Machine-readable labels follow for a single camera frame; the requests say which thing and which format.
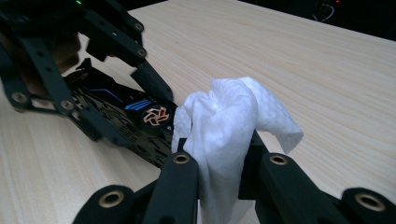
human hand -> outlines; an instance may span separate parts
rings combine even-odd
[[[36,95],[47,95],[48,93],[39,74],[35,71],[32,62],[23,49],[16,47],[1,33],[0,44],[5,47],[13,62],[17,65],[28,91]],[[51,53],[61,73],[78,63],[78,51],[80,48],[81,45],[77,34],[57,35],[55,37]]]

dark background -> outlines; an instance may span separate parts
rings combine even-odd
[[[349,30],[396,40],[396,0],[241,0],[322,21]]]

wood grain surface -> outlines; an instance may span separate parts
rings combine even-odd
[[[395,42],[234,0],[170,0],[131,13],[145,24],[148,60],[178,105],[208,91],[212,78],[253,77],[304,131],[290,156],[320,189],[340,197],[364,187],[396,203]],[[139,89],[133,68],[117,58],[93,63]],[[137,190],[158,176],[134,153],[91,141],[68,119],[17,113],[3,93],[0,105],[2,224],[71,223],[98,189]],[[271,134],[261,136],[270,151],[281,151]],[[242,223],[258,223],[253,209]]]

orange logo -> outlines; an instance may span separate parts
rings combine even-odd
[[[151,126],[158,126],[162,121],[169,119],[169,114],[166,113],[166,108],[160,106],[159,109],[151,108],[147,111],[147,115],[143,118],[145,123],[149,123]]]

white tissue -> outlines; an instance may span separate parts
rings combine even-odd
[[[183,148],[199,164],[203,223],[238,223],[248,210],[237,195],[255,129],[275,135],[285,153],[303,138],[282,103],[250,77],[214,79],[210,92],[192,93],[177,109],[172,149],[187,138]]]

